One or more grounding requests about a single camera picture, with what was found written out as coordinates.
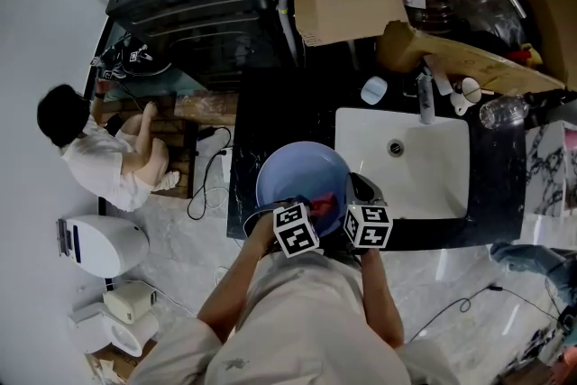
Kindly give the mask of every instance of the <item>apriltag cube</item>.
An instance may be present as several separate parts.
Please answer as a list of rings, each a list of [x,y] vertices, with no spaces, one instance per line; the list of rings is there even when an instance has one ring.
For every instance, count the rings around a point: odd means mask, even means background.
[[[301,202],[291,207],[279,207],[273,212],[273,230],[287,257],[317,249],[320,241]]]
[[[393,221],[385,206],[348,206],[343,228],[355,247],[384,249]]]

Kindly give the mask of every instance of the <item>jeans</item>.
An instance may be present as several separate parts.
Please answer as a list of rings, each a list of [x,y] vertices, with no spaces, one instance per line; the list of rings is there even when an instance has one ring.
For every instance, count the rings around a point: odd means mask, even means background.
[[[495,243],[490,257],[498,263],[508,264],[513,271],[532,271],[543,274],[557,287],[562,301],[577,307],[577,262],[567,259],[543,245],[512,245]]]

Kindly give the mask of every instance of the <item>white shorts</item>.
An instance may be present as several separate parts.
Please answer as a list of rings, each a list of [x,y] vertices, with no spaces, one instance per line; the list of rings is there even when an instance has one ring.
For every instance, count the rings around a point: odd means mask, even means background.
[[[136,151],[136,135],[129,135],[128,133],[119,130],[116,133],[115,138],[126,142],[130,146],[130,149],[127,150],[127,152]],[[134,172],[121,175],[119,188],[115,194],[116,204],[114,205],[126,212],[132,212],[144,205],[153,189],[154,186],[151,186],[136,177]]]

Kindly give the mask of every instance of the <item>blue bowl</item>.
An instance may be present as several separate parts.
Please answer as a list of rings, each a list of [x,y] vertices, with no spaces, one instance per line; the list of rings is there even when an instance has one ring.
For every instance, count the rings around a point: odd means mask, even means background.
[[[256,180],[256,201],[266,206],[288,197],[314,200],[333,193],[339,211],[331,223],[319,221],[319,236],[332,233],[344,215],[349,167],[335,150],[315,142],[295,142],[276,150],[264,162]]]

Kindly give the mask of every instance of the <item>black countertop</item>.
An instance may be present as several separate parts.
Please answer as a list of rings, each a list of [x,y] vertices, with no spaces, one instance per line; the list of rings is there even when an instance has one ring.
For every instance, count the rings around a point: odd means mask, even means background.
[[[418,101],[403,96],[400,76],[385,77],[389,90],[377,105],[364,103],[360,90],[368,77],[269,70],[243,81],[234,132],[229,237],[244,239],[243,222],[257,206],[256,179],[273,152],[299,141],[321,142],[334,148],[334,116],[338,108],[381,109],[414,113],[417,117]],[[434,88],[436,115],[456,118],[449,98],[441,98]],[[480,107],[469,108],[463,118],[469,125],[471,144],[467,216],[396,220],[387,250],[466,247],[520,236],[525,203],[525,131],[522,125],[486,130],[479,121]],[[341,238],[344,245],[347,238],[343,234],[331,236],[332,242]]]

